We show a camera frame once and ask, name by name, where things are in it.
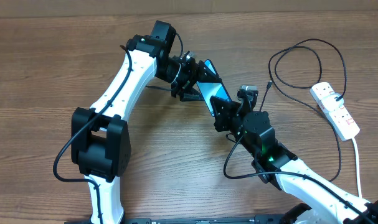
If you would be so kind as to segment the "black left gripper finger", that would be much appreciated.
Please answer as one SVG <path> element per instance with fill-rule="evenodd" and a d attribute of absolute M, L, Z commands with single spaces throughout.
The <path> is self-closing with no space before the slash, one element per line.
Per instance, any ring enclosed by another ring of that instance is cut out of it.
<path fill-rule="evenodd" d="M 199 61 L 197 81 L 200 83 L 222 83 L 222 79 L 210 60 L 206 60 L 205 62 Z"/>
<path fill-rule="evenodd" d="M 195 88 L 191 88 L 187 92 L 185 92 L 184 89 L 182 89 L 179 92 L 179 98 L 180 98 L 180 101 L 203 101 L 204 100 L 202 94 L 199 91 L 197 91 Z"/>

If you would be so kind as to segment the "blue Galaxy smartphone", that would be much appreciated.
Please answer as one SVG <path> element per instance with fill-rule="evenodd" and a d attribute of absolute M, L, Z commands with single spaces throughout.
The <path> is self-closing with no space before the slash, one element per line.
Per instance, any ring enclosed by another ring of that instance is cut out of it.
<path fill-rule="evenodd" d="M 204 83 L 197 81 L 197 87 L 209 109 L 210 115 L 215 116 L 214 109 L 210 103 L 210 98 L 216 96 L 226 101 L 232 101 L 223 83 Z"/>

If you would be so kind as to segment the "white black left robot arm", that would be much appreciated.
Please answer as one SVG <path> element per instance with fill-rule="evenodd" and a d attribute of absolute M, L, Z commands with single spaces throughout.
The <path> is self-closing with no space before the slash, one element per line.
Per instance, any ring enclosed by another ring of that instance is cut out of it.
<path fill-rule="evenodd" d="M 210 60 L 196 62 L 190 54 L 170 57 L 179 34 L 169 23 L 156 21 L 149 35 L 135 35 L 121 48 L 124 62 L 104 94 L 88 109 L 77 108 L 71 119 L 71 138 L 57 154 L 53 174 L 73 182 L 57 171 L 67 149 L 90 187 L 92 215 L 88 223 L 123 223 L 120 177 L 131 155 L 128 120 L 142 91 L 154 78 L 171 86 L 171 95 L 181 101 L 204 101 L 212 116 L 214 98 L 230 100 Z"/>

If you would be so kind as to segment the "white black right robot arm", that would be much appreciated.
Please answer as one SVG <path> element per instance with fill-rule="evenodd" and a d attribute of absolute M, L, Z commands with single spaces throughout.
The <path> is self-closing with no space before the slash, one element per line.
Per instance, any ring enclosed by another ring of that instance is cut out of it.
<path fill-rule="evenodd" d="M 230 131 L 236 145 L 251 154 L 254 177 L 302 201 L 281 223 L 378 223 L 378 200 L 372 203 L 352 195 L 313 172 L 278 142 L 268 113 L 254 110 L 255 92 L 241 90 L 239 98 L 210 98 L 215 128 Z"/>

